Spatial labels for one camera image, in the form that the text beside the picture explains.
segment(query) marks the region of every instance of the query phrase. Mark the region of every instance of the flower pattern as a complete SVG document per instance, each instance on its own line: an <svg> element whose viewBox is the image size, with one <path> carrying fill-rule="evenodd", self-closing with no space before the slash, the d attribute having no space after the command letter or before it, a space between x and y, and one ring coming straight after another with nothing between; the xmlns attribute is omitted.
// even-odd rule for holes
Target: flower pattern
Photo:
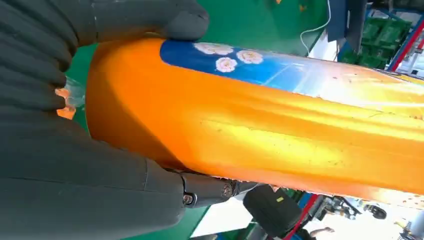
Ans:
<svg viewBox="0 0 424 240"><path fill-rule="evenodd" d="M250 50L241 50L237 52L237 58L245 64L260 64L264 61L260 53Z"/></svg>
<svg viewBox="0 0 424 240"><path fill-rule="evenodd" d="M236 69L237 61L229 57L216 60L216 69L223 73L230 73Z"/></svg>
<svg viewBox="0 0 424 240"><path fill-rule="evenodd" d="M209 55L218 54L218 55L225 56L234 51L233 48L228 45L222 45L222 44L216 44L216 43L198 42L198 43L194 43L193 45L197 50Z"/></svg>

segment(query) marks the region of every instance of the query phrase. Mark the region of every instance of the black object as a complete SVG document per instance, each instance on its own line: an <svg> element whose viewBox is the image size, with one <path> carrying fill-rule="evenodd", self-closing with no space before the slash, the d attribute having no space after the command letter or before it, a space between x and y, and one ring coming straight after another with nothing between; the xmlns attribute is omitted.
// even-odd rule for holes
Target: black object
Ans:
<svg viewBox="0 0 424 240"><path fill-rule="evenodd" d="M367 0L330 0L331 19L326 27L329 42L342 40L356 53L361 50Z"/></svg>
<svg viewBox="0 0 424 240"><path fill-rule="evenodd" d="M347 0L346 41L356 53L361 50L362 32L364 31L367 0Z"/></svg>
<svg viewBox="0 0 424 240"><path fill-rule="evenodd" d="M326 27L327 40L341 40L345 38L347 27L347 1L346 0L329 0L331 8L331 19Z"/></svg>
<svg viewBox="0 0 424 240"><path fill-rule="evenodd" d="M143 31L197 40L209 17L195 0L0 0L0 15L0 239L122 239L178 223L187 191L226 199L200 185L232 181L183 179L56 114L78 47Z"/></svg>
<svg viewBox="0 0 424 240"><path fill-rule="evenodd" d="M301 218L302 210L281 189L273 192L268 185L249 191L243 204L270 237L287 235Z"/></svg>
<svg viewBox="0 0 424 240"><path fill-rule="evenodd" d="M381 207L375 206L375 205L370 205L368 207L368 211L370 211L372 213L372 216L375 219L380 219L380 220L384 220L387 217L387 213L384 209L382 209Z"/></svg>

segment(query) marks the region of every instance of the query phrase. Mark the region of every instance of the gray robotic arm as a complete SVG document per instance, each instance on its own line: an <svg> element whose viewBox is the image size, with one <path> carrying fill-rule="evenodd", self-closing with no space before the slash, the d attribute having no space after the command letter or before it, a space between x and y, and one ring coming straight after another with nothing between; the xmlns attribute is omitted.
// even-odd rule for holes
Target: gray robotic arm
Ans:
<svg viewBox="0 0 424 240"><path fill-rule="evenodd" d="M121 239L239 192L95 141L56 114L78 47L145 31L197 40L209 16L196 1L0 0L0 14L0 239Z"/></svg>

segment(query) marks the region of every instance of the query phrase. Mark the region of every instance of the screw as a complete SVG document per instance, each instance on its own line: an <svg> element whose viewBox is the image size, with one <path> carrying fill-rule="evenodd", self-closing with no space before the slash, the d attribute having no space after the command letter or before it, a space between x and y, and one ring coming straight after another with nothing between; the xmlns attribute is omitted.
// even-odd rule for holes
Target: screw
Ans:
<svg viewBox="0 0 424 240"><path fill-rule="evenodd" d="M193 202L193 197L191 195L186 195L184 194L184 196L182 197L182 203L184 203L185 205L190 205Z"/></svg>
<svg viewBox="0 0 424 240"><path fill-rule="evenodd" d="M226 198L231 198L231 195L233 194L233 189L229 184L225 184L222 188L222 196Z"/></svg>

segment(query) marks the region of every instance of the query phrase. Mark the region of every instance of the orange tube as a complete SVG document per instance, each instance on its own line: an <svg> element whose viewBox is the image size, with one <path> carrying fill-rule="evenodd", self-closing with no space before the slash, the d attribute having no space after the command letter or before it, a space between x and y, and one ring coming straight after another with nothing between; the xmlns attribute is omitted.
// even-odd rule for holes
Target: orange tube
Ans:
<svg viewBox="0 0 424 240"><path fill-rule="evenodd" d="M196 63L194 50L177 56L179 48L167 42L99 46L86 99L95 139L164 167L424 208L423 85L275 53L249 50L242 59L234 48L224 57L216 45L199 53L218 59L216 69L203 72L181 66ZM250 58L256 55L263 59ZM299 73L291 92L226 77L244 69L244 78L261 78L269 72L260 65L274 59L293 62L276 64L278 75Z"/></svg>

